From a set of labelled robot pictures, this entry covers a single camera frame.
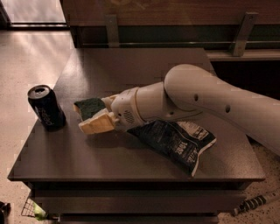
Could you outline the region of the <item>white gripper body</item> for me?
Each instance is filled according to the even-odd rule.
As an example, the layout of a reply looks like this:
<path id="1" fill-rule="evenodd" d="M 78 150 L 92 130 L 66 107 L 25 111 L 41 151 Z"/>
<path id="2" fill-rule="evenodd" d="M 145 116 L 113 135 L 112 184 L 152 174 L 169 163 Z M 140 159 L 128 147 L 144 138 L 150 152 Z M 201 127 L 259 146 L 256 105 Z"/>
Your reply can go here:
<path id="1" fill-rule="evenodd" d="M 127 131 L 144 124 L 137 109 L 137 87 L 118 94 L 111 104 L 111 110 L 116 117 L 116 129 Z"/>

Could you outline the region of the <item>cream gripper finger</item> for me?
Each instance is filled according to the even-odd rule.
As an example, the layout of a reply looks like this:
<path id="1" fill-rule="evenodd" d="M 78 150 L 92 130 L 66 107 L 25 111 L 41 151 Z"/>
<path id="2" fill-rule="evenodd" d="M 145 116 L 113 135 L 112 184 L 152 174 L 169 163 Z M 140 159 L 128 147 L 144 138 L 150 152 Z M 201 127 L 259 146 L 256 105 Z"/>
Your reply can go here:
<path id="1" fill-rule="evenodd" d="M 80 130 L 87 135 L 109 132 L 116 128 L 119 120 L 113 112 L 101 112 L 79 124 Z"/>
<path id="2" fill-rule="evenodd" d="M 101 99 L 104 102 L 104 104 L 106 106 L 106 109 L 108 111 L 111 111 L 111 105 L 112 105 L 112 103 L 113 103 L 113 101 L 115 100 L 116 97 L 117 97 L 117 94 L 114 94 L 114 95 L 104 97 L 104 98 Z"/>

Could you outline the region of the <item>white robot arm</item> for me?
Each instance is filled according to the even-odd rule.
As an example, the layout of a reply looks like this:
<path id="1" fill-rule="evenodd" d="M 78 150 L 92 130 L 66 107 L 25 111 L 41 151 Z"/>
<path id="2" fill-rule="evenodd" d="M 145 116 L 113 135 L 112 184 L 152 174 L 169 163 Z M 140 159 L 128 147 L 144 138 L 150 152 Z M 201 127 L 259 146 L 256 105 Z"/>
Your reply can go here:
<path id="1" fill-rule="evenodd" d="M 232 86 L 198 66 L 174 66 L 162 82 L 101 101 L 105 108 L 79 124 L 83 133 L 129 130 L 154 120 L 193 120 L 206 112 L 280 155 L 280 101 Z"/>

